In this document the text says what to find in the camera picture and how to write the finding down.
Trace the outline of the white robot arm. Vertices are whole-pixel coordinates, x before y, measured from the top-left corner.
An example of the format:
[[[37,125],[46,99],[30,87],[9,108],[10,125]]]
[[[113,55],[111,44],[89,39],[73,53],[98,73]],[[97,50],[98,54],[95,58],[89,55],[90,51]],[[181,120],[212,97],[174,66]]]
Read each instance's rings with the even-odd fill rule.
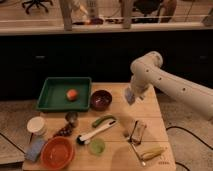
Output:
[[[131,63],[130,90],[134,96],[141,96],[149,85],[153,85],[206,120],[213,121],[213,89],[163,71],[162,64],[163,58],[157,51],[151,51]]]

